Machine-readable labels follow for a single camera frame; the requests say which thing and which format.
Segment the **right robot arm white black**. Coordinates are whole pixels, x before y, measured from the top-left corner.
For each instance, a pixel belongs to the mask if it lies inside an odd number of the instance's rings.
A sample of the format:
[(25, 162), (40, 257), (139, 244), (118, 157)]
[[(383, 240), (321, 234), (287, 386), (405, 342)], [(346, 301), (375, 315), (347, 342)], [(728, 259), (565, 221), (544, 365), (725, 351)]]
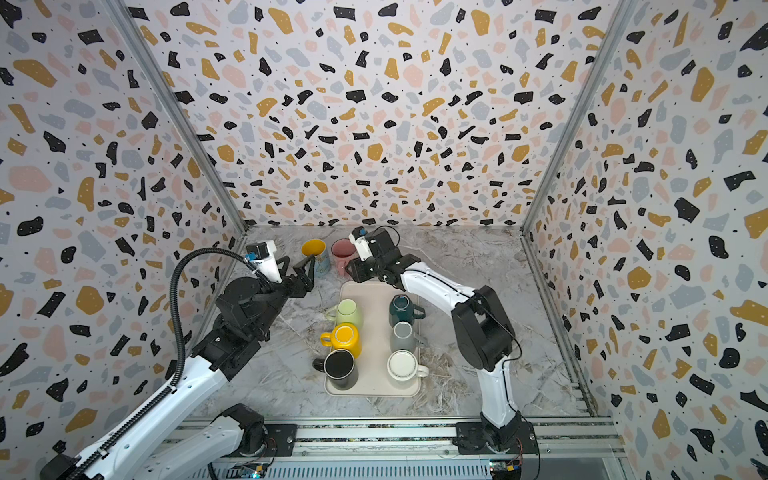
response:
[(515, 446), (523, 415), (514, 400), (510, 364), (519, 342), (495, 290), (470, 288), (437, 273), (419, 257), (402, 253), (382, 228), (358, 226), (349, 240), (358, 254), (345, 267), (352, 280), (377, 279), (451, 317), (459, 352), (476, 369), (479, 381), (480, 443), (474, 449), (502, 453)]

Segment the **light green mug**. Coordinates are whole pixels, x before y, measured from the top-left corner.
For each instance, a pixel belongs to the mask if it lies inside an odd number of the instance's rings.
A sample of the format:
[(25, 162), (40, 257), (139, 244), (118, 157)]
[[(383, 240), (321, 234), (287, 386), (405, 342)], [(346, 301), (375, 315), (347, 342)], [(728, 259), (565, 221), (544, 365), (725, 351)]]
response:
[(325, 312), (325, 318), (335, 325), (351, 324), (358, 330), (363, 326), (362, 310), (352, 299), (342, 299), (337, 305)]

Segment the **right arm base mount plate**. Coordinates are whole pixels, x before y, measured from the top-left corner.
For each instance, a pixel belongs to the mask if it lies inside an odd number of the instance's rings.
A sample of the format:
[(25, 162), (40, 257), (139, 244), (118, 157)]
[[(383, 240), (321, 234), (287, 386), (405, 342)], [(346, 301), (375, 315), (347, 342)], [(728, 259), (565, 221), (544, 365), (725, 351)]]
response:
[(536, 454), (537, 440), (532, 424), (513, 420), (497, 428), (485, 421), (459, 422), (453, 444), (461, 455)]

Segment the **pink patterned mug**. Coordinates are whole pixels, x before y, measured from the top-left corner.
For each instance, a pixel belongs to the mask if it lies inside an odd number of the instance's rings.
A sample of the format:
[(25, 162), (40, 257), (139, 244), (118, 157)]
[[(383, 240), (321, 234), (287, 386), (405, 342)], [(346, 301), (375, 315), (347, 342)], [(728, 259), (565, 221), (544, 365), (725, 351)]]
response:
[(349, 239), (339, 239), (333, 243), (331, 254), (338, 275), (344, 279), (350, 279), (351, 276), (346, 272), (346, 267), (352, 259), (357, 257), (354, 243)]

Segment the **blue butterfly mug yellow inside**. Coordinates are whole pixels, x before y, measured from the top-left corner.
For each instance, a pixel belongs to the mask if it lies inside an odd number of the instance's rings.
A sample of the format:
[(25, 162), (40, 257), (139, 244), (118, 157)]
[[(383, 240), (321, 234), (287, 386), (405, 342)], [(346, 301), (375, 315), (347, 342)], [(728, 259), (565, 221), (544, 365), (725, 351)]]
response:
[(314, 257), (314, 273), (316, 277), (323, 277), (330, 272), (331, 265), (328, 247), (323, 240), (311, 239), (306, 241), (302, 245), (301, 252), (306, 257)]

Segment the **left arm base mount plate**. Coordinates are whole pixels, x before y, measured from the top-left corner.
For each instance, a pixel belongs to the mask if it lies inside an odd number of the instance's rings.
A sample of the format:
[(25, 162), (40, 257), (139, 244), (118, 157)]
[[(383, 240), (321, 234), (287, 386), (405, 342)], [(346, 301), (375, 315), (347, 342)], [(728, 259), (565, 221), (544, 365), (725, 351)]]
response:
[(294, 423), (267, 423), (239, 428), (240, 439), (224, 455), (256, 461), (291, 457), (297, 430), (298, 425)]

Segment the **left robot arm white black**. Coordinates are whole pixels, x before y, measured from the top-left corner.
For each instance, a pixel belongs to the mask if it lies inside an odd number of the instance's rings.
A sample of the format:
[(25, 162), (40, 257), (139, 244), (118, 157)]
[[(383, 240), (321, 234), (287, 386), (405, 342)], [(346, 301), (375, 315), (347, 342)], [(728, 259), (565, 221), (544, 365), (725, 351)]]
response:
[(277, 259), (269, 245), (253, 245), (246, 255), (224, 254), (250, 273), (227, 285), (216, 300), (213, 329), (190, 351), (177, 346), (172, 377), (94, 444), (75, 456), (58, 454), (41, 470), (43, 479), (183, 479), (212, 468), (223, 456), (245, 461), (275, 457), (278, 443), (265, 420), (236, 404), (207, 427), (164, 451), (161, 443), (203, 401), (234, 379), (270, 338), (270, 328), (288, 300), (302, 298), (315, 283), (312, 256), (294, 267)]

